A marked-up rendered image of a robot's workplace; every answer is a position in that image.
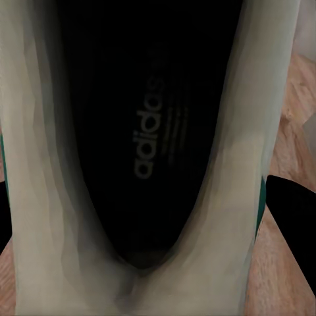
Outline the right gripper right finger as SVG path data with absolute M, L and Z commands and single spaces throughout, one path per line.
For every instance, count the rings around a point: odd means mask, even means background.
M 265 204 L 316 296 L 316 194 L 275 175 L 266 183 Z

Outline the gym shoe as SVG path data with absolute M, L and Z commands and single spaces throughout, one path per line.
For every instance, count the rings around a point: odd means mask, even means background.
M 300 0 L 0 0 L 14 316 L 243 316 Z

